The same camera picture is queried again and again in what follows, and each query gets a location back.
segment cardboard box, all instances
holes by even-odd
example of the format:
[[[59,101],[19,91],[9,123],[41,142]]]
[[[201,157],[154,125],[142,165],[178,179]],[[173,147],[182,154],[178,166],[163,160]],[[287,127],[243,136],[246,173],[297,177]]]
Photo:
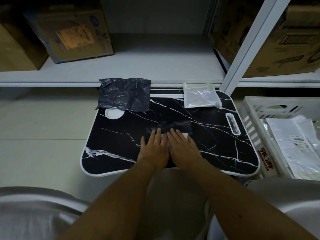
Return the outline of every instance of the cardboard box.
[[[249,32],[260,7],[247,0],[229,0],[214,47],[231,64]]]
[[[22,14],[11,5],[0,6],[0,71],[39,70],[47,58]]]
[[[55,63],[112,55],[100,4],[39,4],[24,13]]]
[[[320,68],[320,6],[290,5],[243,77],[314,72]]]

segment forearm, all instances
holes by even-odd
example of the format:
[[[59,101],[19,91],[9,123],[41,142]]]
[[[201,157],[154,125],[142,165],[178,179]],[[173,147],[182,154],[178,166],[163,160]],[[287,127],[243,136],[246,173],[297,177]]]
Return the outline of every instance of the forearm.
[[[195,161],[188,170],[206,192],[228,239],[315,239],[292,219],[208,161]]]
[[[101,193],[59,239],[133,239],[154,172],[149,162],[137,162]]]

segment black marble tray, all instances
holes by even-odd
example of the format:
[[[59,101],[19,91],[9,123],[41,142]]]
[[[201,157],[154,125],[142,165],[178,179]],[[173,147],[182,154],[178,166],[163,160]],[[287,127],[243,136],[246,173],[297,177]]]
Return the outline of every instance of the black marble tray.
[[[147,127],[161,121],[192,121],[192,138],[203,158],[230,175],[249,177],[260,163],[231,98],[217,91],[222,109],[215,107],[184,108],[182,98],[152,97],[148,112],[126,111],[110,120],[99,109],[81,158],[81,167],[89,175],[100,177],[123,172],[134,165],[140,138]],[[234,115],[241,134],[232,133],[226,113]],[[167,167],[175,165],[170,160]]]

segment hand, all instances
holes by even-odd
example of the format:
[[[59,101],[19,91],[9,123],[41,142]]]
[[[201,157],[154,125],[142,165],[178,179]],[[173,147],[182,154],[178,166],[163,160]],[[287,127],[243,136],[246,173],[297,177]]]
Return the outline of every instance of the hand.
[[[169,151],[172,161],[179,168],[188,170],[191,163],[202,159],[201,153],[190,136],[186,139],[179,130],[175,132],[173,128],[170,132],[167,135],[171,144]]]
[[[168,136],[164,134],[161,139],[160,128],[158,128],[157,134],[155,134],[156,131],[153,130],[147,144],[145,143],[144,137],[141,138],[141,149],[137,161],[148,161],[154,165],[156,169],[161,170],[166,167],[169,160],[169,151],[166,149]]]

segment white plastic crate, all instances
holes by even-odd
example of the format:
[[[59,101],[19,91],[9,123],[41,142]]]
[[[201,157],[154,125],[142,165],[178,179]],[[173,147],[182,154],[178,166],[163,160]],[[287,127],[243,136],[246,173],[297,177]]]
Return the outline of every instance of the white plastic crate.
[[[260,119],[293,118],[304,115],[314,121],[320,120],[320,97],[257,97],[246,96],[239,114],[261,160],[263,177],[284,176],[292,178],[283,163],[283,155],[272,140]]]

